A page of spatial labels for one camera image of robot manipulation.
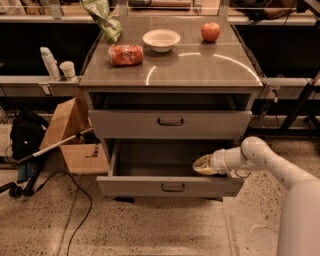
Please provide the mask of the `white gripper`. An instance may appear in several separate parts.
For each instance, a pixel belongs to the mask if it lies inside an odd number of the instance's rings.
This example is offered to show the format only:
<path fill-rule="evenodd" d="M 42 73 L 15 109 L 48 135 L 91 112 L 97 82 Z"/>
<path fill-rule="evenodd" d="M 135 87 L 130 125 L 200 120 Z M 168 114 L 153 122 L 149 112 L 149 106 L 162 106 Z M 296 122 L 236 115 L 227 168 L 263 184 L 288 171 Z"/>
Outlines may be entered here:
<path fill-rule="evenodd" d="M 231 171 L 228 166 L 229 159 L 230 152 L 228 150 L 217 150 L 212 155 L 206 154 L 195 160 L 193 163 L 194 171 L 207 176 L 229 173 Z"/>

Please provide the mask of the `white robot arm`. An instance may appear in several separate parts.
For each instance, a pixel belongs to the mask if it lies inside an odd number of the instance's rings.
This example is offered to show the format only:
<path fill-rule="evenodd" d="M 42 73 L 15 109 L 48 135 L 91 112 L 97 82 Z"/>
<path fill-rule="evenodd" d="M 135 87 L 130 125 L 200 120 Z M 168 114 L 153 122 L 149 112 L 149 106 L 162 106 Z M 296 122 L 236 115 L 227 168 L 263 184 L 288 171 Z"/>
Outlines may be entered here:
<path fill-rule="evenodd" d="M 279 226 L 277 256 L 320 256 L 320 179 L 276 154 L 262 139 L 216 150 L 193 163 L 203 175 L 262 167 L 287 190 Z"/>

